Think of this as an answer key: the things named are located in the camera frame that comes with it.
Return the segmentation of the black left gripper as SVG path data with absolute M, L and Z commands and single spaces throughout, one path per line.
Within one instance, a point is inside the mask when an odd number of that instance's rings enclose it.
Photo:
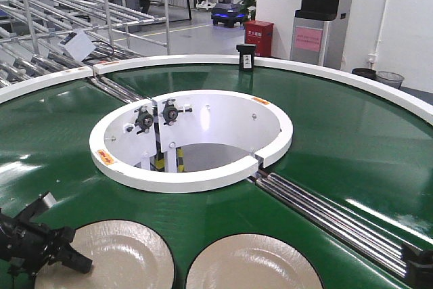
M 41 194 L 13 218 L 14 275 L 36 275 L 42 266 L 54 262 L 83 274 L 90 272 L 93 261 L 70 246 L 75 235 L 72 228 L 52 229 L 32 221 L 56 203 L 52 194 Z

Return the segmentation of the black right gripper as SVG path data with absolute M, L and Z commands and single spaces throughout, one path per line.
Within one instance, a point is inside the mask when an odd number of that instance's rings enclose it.
M 412 288 L 432 288 L 432 250 L 402 244 L 401 260 L 405 263 L 406 284 Z

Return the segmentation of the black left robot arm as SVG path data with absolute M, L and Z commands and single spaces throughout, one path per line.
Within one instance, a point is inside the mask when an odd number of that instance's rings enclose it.
M 9 274 L 35 277 L 44 265 L 56 262 L 80 273 L 90 272 L 92 260 L 70 245 L 75 229 L 68 226 L 52 229 L 44 223 L 32 222 L 56 202 L 52 193 L 46 192 L 15 217 L 1 214 L 1 259 L 10 263 Z

